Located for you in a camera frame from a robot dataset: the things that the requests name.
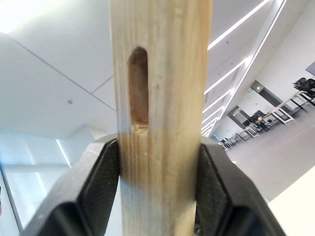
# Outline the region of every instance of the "desk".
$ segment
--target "desk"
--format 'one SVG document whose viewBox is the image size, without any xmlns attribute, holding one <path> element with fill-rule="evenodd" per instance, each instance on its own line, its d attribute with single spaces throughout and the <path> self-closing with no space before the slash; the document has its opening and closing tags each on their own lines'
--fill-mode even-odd
<svg viewBox="0 0 315 236">
<path fill-rule="evenodd" d="M 241 132 L 238 133 L 237 135 L 238 135 L 241 139 L 243 139 L 243 137 L 241 136 L 241 134 L 244 133 L 244 132 L 247 133 L 247 134 L 249 134 L 249 135 L 252 136 L 253 138 L 259 136 L 259 135 L 257 134 L 257 132 L 256 132 L 253 128 L 249 127 L 249 126 L 247 126 L 243 131 L 241 131 Z"/>
<path fill-rule="evenodd" d="M 276 106 L 272 111 L 270 111 L 268 114 L 266 114 L 264 117 L 262 117 L 261 120 L 257 120 L 255 121 L 256 124 L 261 123 L 262 121 L 264 121 L 266 118 L 268 118 L 269 116 L 273 116 L 274 118 L 280 120 L 283 124 L 286 124 L 288 122 L 290 122 L 291 120 L 294 120 L 294 118 L 292 116 L 290 116 L 286 111 L 284 111 L 281 107 L 283 107 L 288 101 L 292 101 L 293 102 L 293 97 L 298 97 L 299 95 L 303 95 L 305 92 L 304 91 L 298 91 L 296 92 L 293 96 L 291 96 L 290 99 L 288 99 L 287 101 L 284 101 L 282 103 L 280 103 L 278 106 Z M 299 108 L 303 109 L 301 105 L 299 105 L 297 102 L 293 102 L 294 104 L 296 104 Z M 284 115 L 286 115 L 289 119 L 284 120 L 281 118 L 281 116 L 279 116 L 276 111 L 280 111 L 281 113 L 283 113 Z"/>
</svg>

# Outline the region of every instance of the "floor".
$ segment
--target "floor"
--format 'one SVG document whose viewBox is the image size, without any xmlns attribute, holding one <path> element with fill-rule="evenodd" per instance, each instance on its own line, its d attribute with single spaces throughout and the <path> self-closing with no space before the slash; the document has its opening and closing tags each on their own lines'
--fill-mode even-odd
<svg viewBox="0 0 315 236">
<path fill-rule="evenodd" d="M 300 111 L 294 121 L 227 151 L 232 161 L 273 200 L 315 165 L 315 108 Z"/>
</svg>

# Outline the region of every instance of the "wooden board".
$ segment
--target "wooden board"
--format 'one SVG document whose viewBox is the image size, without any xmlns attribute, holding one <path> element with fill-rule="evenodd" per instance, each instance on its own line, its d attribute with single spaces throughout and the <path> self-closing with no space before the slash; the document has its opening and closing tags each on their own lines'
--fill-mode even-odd
<svg viewBox="0 0 315 236">
<path fill-rule="evenodd" d="M 112 0 L 124 236 L 191 236 L 210 0 Z"/>
</svg>

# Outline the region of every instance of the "ceiling panel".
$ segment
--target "ceiling panel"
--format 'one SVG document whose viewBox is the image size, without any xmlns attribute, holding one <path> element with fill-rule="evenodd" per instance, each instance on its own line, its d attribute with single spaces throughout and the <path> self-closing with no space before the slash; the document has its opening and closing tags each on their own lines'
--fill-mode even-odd
<svg viewBox="0 0 315 236">
<path fill-rule="evenodd" d="M 253 42 L 258 35 L 270 10 L 270 4 L 262 7 L 258 12 L 241 24 L 220 43 L 209 50 L 208 72 L 212 72 L 223 61 L 237 52 L 240 48 Z"/>
<path fill-rule="evenodd" d="M 100 100 L 116 109 L 114 79 L 111 78 L 93 93 Z"/>
<path fill-rule="evenodd" d="M 116 132 L 115 111 L 3 34 L 0 48 L 0 128 L 60 139 L 84 123 Z"/>
<path fill-rule="evenodd" d="M 224 76 L 227 72 L 229 72 L 236 65 L 238 65 L 242 60 L 244 60 L 250 53 L 250 50 L 252 49 L 252 45 L 254 41 L 255 41 L 255 38 L 253 38 L 246 45 L 244 45 L 238 51 L 236 51 L 234 54 L 228 57 L 217 68 L 212 70 L 207 76 L 207 83 L 206 83 L 205 89 L 210 87 L 222 76 Z"/>
<path fill-rule="evenodd" d="M 112 67 L 62 5 L 21 24 L 10 37 L 90 92 L 112 76 Z"/>
<path fill-rule="evenodd" d="M 109 0 L 67 0 L 63 4 L 69 19 L 112 65 Z"/>
<path fill-rule="evenodd" d="M 214 0 L 211 22 L 211 42 L 259 5 L 262 0 Z"/>
<path fill-rule="evenodd" d="M 207 110 L 207 112 L 205 112 L 203 114 L 203 120 L 205 118 L 207 118 L 209 115 L 211 115 L 213 112 L 215 112 L 217 109 L 219 109 L 221 106 L 224 106 L 224 102 L 218 102 L 216 105 L 214 105 L 212 108 L 210 108 L 209 110 Z M 214 116 L 212 116 L 208 121 L 206 121 L 204 124 L 202 124 L 202 126 L 204 126 L 206 123 L 208 123 L 209 121 L 211 121 L 213 118 L 218 117 L 219 115 L 221 115 L 222 111 L 219 111 L 218 113 L 216 113 Z"/>
<path fill-rule="evenodd" d="M 237 71 L 233 72 L 230 76 L 228 76 L 225 80 L 215 86 L 212 90 L 210 90 L 206 94 L 205 99 L 205 107 L 209 106 L 211 103 L 216 101 L 219 97 L 221 97 L 225 92 L 232 88 L 232 82 L 234 81 L 235 76 L 237 75 Z"/>
</svg>

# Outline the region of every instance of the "ceiling light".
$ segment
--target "ceiling light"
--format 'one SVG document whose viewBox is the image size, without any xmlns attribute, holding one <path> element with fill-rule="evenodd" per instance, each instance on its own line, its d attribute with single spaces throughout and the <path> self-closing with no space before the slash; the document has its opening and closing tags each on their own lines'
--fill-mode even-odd
<svg viewBox="0 0 315 236">
<path fill-rule="evenodd" d="M 209 135 L 211 134 L 211 131 L 212 131 L 213 127 L 215 127 L 217 121 L 218 121 L 218 119 L 216 119 L 215 122 L 213 123 L 213 125 L 210 126 L 210 129 L 208 130 L 208 133 L 206 133 L 205 137 L 209 137 Z"/>
<path fill-rule="evenodd" d="M 210 108 L 212 108 L 214 105 L 216 105 L 222 98 L 224 98 L 225 96 L 227 96 L 229 93 L 233 93 L 233 89 L 230 89 L 229 91 L 226 91 L 225 94 L 223 94 L 221 97 L 219 97 L 216 101 L 214 101 L 213 103 L 211 103 L 205 110 L 202 111 L 202 114 L 204 114 L 207 110 L 209 110 Z"/>
<path fill-rule="evenodd" d="M 56 140 L 56 142 L 57 142 L 57 145 L 58 145 L 58 147 L 59 147 L 59 150 L 61 151 L 61 153 L 62 153 L 62 155 L 63 155 L 63 157 L 64 157 L 66 163 L 67 163 L 68 166 L 71 168 L 71 164 L 70 164 L 69 158 L 67 157 L 67 155 L 66 155 L 66 153 L 65 153 L 65 151 L 64 151 L 64 149 L 63 149 L 63 147 L 62 147 L 62 145 L 61 145 L 61 143 L 60 143 L 60 141 L 59 141 L 59 139 L 55 139 L 55 140 Z"/>
<path fill-rule="evenodd" d="M 203 123 L 206 122 L 208 119 L 210 119 L 215 113 L 217 113 L 218 111 L 223 110 L 223 109 L 224 109 L 224 106 L 218 108 L 215 112 L 213 112 L 211 115 L 209 115 L 207 118 L 205 118 L 205 119 L 201 122 L 201 124 L 203 124 Z"/>
<path fill-rule="evenodd" d="M 201 132 L 203 132 L 206 128 L 208 128 L 214 120 L 218 119 L 218 117 L 212 119 L 209 123 L 202 127 Z"/>
<path fill-rule="evenodd" d="M 219 142 L 221 142 L 221 140 L 214 134 L 213 135 Z"/>
<path fill-rule="evenodd" d="M 244 75 L 242 76 L 240 82 L 238 83 L 238 85 L 236 86 L 235 90 L 233 91 L 232 96 L 230 97 L 229 101 L 227 102 L 226 106 L 224 107 L 224 110 L 223 110 L 222 114 L 220 115 L 219 119 L 221 119 L 221 117 L 223 116 L 224 111 L 227 109 L 228 105 L 231 103 L 231 101 L 232 101 L 232 99 L 233 99 L 233 97 L 234 97 L 236 91 L 237 91 L 237 90 L 239 89 L 239 87 L 241 86 L 241 83 L 242 83 L 243 80 L 245 79 L 245 77 L 246 77 L 247 73 L 249 72 L 249 70 L 250 70 L 252 64 L 254 63 L 256 57 L 258 56 L 258 54 L 259 54 L 259 52 L 260 52 L 262 46 L 263 46 L 264 43 L 266 42 L 266 40 L 267 40 L 267 38 L 268 38 L 268 36 L 269 36 L 269 34 L 270 34 L 272 28 L 274 27 L 274 25 L 275 25 L 277 19 L 279 18 L 280 14 L 281 14 L 281 12 L 282 12 L 282 10 L 283 10 L 283 8 L 284 8 L 286 2 L 287 2 L 287 0 L 283 0 L 282 5 L 281 5 L 279 11 L 277 12 L 277 14 L 276 14 L 276 16 L 275 16 L 275 18 L 274 18 L 274 20 L 273 20 L 273 22 L 272 22 L 270 28 L 268 29 L 268 31 L 267 31 L 267 33 L 266 33 L 264 39 L 262 40 L 260 46 L 258 47 L 258 49 L 257 49 L 257 51 L 256 51 L 256 53 L 255 53 L 255 55 L 254 55 L 253 58 L 252 58 L 250 64 L 248 65 L 248 67 L 247 67 L 247 69 L 246 69 Z"/>
<path fill-rule="evenodd" d="M 202 131 L 202 132 L 201 132 L 201 135 L 206 134 L 206 133 L 209 131 L 209 129 L 211 129 L 211 128 L 213 127 L 214 124 L 215 124 L 215 123 L 212 123 L 208 128 L 206 128 L 204 131 Z"/>
<path fill-rule="evenodd" d="M 206 89 L 206 91 L 203 93 L 206 95 L 211 89 L 213 89 L 215 86 L 217 86 L 219 83 L 221 83 L 224 79 L 229 77 L 234 71 L 236 71 L 241 65 L 243 65 L 247 61 L 247 58 L 242 60 L 240 63 L 238 63 L 237 66 L 235 66 L 233 69 L 231 69 L 229 72 L 227 72 L 225 75 L 222 76 L 218 81 L 216 81 L 213 85 L 211 85 L 209 88 Z"/>
<path fill-rule="evenodd" d="M 7 0 L 0 1 L 0 32 L 10 33 L 30 18 L 51 10 L 61 0 Z"/>
<path fill-rule="evenodd" d="M 212 43 L 209 44 L 208 50 L 216 46 L 222 39 L 227 37 L 230 33 L 232 33 L 236 28 L 238 28 L 243 22 L 245 22 L 249 17 L 251 17 L 256 11 L 262 8 L 265 4 L 267 4 L 270 0 L 264 0 L 257 7 L 247 13 L 242 19 L 232 25 L 227 31 L 221 34 L 217 39 L 215 39 Z"/>
</svg>

